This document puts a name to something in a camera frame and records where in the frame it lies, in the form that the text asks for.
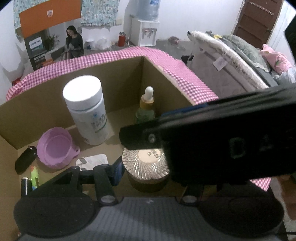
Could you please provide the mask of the person's right hand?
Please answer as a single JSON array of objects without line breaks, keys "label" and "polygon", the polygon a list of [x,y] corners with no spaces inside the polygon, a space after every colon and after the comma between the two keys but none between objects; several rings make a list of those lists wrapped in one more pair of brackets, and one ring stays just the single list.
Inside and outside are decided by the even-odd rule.
[{"label": "person's right hand", "polygon": [[295,184],[290,175],[271,178],[270,186],[276,198],[282,200],[286,206],[295,207]]}]

